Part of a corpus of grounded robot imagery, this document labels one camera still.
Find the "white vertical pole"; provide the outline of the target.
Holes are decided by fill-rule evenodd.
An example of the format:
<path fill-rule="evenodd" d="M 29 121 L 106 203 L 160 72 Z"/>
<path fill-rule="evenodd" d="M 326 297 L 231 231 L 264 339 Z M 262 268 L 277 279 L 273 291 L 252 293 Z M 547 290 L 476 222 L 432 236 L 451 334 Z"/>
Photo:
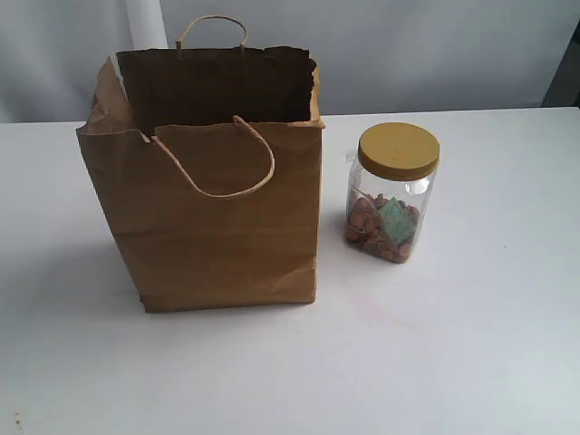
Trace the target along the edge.
<path fill-rule="evenodd" d="M 126 0 L 125 5 L 133 48 L 167 49 L 160 0 Z"/>

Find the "clear jar yellow lid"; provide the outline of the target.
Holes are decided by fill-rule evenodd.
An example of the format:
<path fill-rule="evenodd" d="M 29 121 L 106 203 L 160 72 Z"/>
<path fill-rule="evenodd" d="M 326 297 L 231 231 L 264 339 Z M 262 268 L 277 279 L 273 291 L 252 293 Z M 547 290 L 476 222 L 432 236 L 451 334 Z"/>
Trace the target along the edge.
<path fill-rule="evenodd" d="M 346 242 L 389 262 L 408 261 L 439 163 L 440 143 L 422 127 L 391 121 L 367 129 L 349 172 Z"/>

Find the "small clear plastic scrap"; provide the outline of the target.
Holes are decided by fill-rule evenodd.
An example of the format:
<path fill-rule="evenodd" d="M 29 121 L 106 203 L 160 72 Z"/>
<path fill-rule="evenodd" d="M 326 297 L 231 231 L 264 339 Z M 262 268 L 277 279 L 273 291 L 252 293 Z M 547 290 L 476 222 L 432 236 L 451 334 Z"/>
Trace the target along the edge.
<path fill-rule="evenodd" d="M 358 151 L 357 151 L 357 150 L 349 150 L 349 151 L 348 151 L 348 152 L 345 154 L 345 161 L 346 161 L 347 163 L 351 163 L 351 162 L 353 162 L 354 160 L 356 160 L 356 159 L 357 159 L 357 154 L 358 154 Z"/>

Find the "brown paper bag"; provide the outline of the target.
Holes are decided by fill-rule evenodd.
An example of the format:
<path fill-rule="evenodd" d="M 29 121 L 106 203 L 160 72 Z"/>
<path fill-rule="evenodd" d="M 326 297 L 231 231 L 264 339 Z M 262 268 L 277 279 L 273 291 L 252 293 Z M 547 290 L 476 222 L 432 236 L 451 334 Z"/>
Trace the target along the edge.
<path fill-rule="evenodd" d="M 314 301 L 318 91 L 289 46 L 106 60 L 77 138 L 147 312 Z"/>

